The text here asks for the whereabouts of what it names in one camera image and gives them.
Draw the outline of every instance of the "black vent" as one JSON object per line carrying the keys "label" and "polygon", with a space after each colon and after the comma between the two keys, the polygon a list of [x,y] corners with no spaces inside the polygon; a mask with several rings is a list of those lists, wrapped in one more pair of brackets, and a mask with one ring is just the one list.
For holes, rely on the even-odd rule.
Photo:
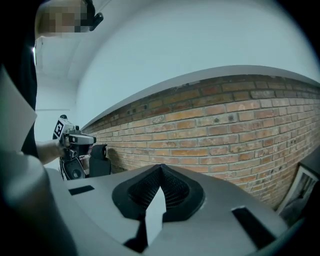
{"label": "black vent", "polygon": [[164,193],[166,210],[180,205],[189,194],[186,183],[167,170],[159,168],[131,186],[128,195],[137,205],[147,209],[160,186]]}
{"label": "black vent", "polygon": [[165,164],[154,165],[117,185],[112,200],[124,217],[144,220],[146,209],[161,186],[166,206],[163,222],[185,221],[203,204],[205,192],[198,182],[183,173]]}

